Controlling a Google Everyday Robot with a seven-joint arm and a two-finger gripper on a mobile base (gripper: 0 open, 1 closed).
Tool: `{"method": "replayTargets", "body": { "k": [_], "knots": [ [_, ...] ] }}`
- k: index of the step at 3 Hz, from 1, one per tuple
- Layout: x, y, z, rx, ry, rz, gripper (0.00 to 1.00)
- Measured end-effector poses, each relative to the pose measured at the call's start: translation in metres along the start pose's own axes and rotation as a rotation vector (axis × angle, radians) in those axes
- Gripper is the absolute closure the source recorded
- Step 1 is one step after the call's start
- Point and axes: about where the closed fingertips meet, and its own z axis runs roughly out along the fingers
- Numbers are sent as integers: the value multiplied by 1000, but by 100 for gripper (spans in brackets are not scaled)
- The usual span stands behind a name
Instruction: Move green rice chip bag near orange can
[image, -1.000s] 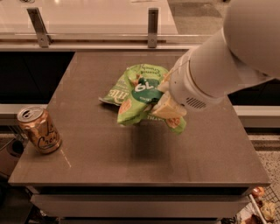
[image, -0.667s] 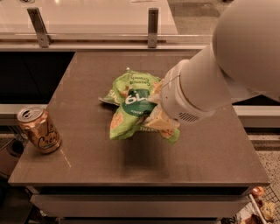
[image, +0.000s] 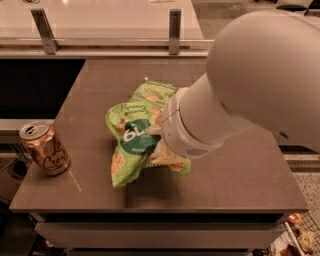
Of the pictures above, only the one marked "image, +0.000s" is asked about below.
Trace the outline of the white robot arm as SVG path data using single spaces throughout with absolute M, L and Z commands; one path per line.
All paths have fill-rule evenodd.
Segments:
M 247 13 L 214 39 L 205 73 L 179 89 L 149 132 L 154 164 L 198 159 L 258 125 L 320 150 L 320 18 Z

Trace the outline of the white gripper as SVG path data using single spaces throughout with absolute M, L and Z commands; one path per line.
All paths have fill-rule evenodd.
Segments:
M 205 144 L 187 130 L 180 112 L 180 101 L 186 92 L 186 87 L 180 88 L 167 101 L 163 110 L 161 126 L 152 124 L 148 128 L 148 134 L 161 134 L 164 141 L 159 141 L 154 152 L 148 157 L 151 164 L 176 164 L 180 161 L 177 155 L 188 159 L 199 159 L 213 150 L 221 148 L 224 144 L 224 142 Z

